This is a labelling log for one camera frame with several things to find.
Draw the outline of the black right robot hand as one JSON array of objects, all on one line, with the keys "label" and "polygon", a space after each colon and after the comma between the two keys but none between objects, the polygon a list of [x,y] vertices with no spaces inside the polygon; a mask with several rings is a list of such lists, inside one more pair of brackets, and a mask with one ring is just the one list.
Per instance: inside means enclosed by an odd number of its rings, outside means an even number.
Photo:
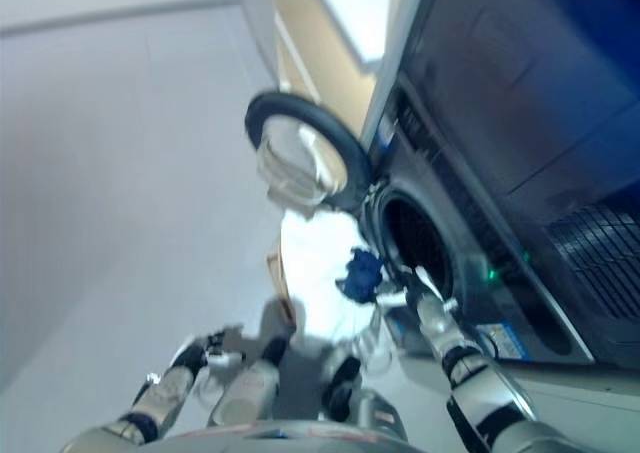
[{"label": "black right robot hand", "polygon": [[422,265],[415,268],[401,265],[396,280],[383,280],[375,293],[376,304],[383,307],[408,306],[416,311],[419,301],[429,297],[435,298],[445,313],[455,313],[459,309],[457,299],[454,296],[446,298]]}]

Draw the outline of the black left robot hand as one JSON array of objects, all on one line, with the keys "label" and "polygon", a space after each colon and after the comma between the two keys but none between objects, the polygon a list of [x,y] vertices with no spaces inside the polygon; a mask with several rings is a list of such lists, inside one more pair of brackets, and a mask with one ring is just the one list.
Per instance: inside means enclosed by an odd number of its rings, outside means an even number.
[{"label": "black left robot hand", "polygon": [[208,367],[230,368],[243,363],[247,354],[225,345],[231,327],[215,332],[189,336],[175,352],[169,367],[185,367],[194,375]]}]

